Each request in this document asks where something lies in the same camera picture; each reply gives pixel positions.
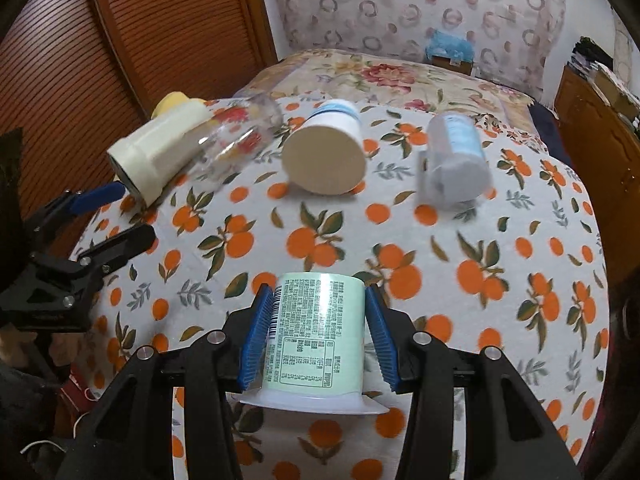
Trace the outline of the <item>wooden louvered wardrobe door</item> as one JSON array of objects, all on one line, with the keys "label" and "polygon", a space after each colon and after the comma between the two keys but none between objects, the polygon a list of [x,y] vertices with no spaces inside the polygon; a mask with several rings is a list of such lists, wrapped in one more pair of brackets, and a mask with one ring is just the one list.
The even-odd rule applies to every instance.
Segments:
[{"label": "wooden louvered wardrobe door", "polygon": [[276,61],[264,0],[27,0],[1,36],[22,215],[110,180],[107,149],[167,93],[225,98]]}]

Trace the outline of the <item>cream cylindrical cup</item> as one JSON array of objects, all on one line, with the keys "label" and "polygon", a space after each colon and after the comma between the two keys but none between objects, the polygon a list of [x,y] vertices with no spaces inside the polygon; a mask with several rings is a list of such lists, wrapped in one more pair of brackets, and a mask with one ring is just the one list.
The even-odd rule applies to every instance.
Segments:
[{"label": "cream cylindrical cup", "polygon": [[148,122],[106,151],[116,177],[137,202],[152,205],[169,181],[198,154],[212,119],[204,100],[182,92],[169,93]]}]

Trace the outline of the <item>green labelled yogurt cup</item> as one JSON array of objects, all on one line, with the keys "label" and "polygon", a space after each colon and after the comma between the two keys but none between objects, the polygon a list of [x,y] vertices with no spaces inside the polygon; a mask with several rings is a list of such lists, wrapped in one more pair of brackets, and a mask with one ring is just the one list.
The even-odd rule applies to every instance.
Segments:
[{"label": "green labelled yogurt cup", "polygon": [[282,275],[274,291],[262,382],[245,404],[325,415],[388,412],[363,394],[364,284],[332,273]]}]

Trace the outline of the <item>circle pattern curtain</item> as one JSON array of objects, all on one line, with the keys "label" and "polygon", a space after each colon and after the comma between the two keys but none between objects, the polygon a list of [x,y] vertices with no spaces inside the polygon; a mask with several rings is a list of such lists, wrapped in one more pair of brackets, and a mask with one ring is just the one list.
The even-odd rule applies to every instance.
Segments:
[{"label": "circle pattern curtain", "polygon": [[565,0],[277,0],[294,49],[334,48],[420,62],[435,34],[469,41],[477,76],[534,98]]}]

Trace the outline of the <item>clear glass with red print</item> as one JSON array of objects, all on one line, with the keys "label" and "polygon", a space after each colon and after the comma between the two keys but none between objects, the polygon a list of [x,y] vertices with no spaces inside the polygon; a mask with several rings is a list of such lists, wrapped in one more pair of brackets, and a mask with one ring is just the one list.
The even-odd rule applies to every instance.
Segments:
[{"label": "clear glass with red print", "polygon": [[215,110],[189,134],[195,140],[190,175],[196,189],[217,192],[273,142],[283,114],[269,94],[257,93]]}]

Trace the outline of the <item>floral bed cover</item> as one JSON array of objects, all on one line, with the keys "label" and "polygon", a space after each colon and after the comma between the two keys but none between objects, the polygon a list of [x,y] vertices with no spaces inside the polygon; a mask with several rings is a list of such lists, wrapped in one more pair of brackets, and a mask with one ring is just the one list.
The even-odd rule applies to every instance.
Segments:
[{"label": "floral bed cover", "polygon": [[352,102],[470,115],[489,113],[507,125],[534,130],[525,93],[430,64],[334,49],[303,50],[262,70],[238,96],[269,92],[275,98],[307,92]]}]

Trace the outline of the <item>wooden side cabinet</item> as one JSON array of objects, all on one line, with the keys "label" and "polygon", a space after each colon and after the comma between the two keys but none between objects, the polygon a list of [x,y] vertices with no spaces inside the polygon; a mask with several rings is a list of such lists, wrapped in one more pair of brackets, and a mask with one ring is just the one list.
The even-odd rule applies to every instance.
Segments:
[{"label": "wooden side cabinet", "polygon": [[554,108],[565,151],[591,198],[608,281],[621,283],[639,267],[639,140],[570,66]]}]

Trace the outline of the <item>translucent plastic bottle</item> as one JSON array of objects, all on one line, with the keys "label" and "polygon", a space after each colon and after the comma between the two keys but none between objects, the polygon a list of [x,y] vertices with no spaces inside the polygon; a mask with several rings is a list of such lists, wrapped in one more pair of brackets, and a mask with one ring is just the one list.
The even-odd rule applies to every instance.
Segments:
[{"label": "translucent plastic bottle", "polygon": [[473,206],[492,187],[491,170],[474,120],[442,112],[427,125],[421,193],[440,209]]}]

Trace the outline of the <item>orange print tablecloth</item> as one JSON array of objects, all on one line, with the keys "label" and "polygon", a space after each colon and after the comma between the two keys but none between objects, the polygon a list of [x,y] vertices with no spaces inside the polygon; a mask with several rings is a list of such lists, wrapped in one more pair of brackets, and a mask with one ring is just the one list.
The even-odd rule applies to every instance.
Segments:
[{"label": "orange print tablecloth", "polygon": [[574,171],[492,118],[480,140],[491,189],[466,211],[421,200],[430,115],[360,104],[367,173],[341,196],[296,188],[273,143],[222,188],[178,177],[147,215],[156,242],[110,276],[77,363],[102,392],[144,344],[190,344],[288,272],[351,275],[450,347],[500,348],[570,454],[602,394],[608,284],[600,234]]}]

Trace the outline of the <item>white tub with blue band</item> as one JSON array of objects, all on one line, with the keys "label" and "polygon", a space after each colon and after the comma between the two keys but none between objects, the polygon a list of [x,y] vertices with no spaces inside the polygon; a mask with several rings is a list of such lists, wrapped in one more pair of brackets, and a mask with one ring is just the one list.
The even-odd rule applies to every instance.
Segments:
[{"label": "white tub with blue band", "polygon": [[288,180],[319,195],[342,195],[366,174],[362,120],[354,103],[335,99],[316,108],[283,143]]}]

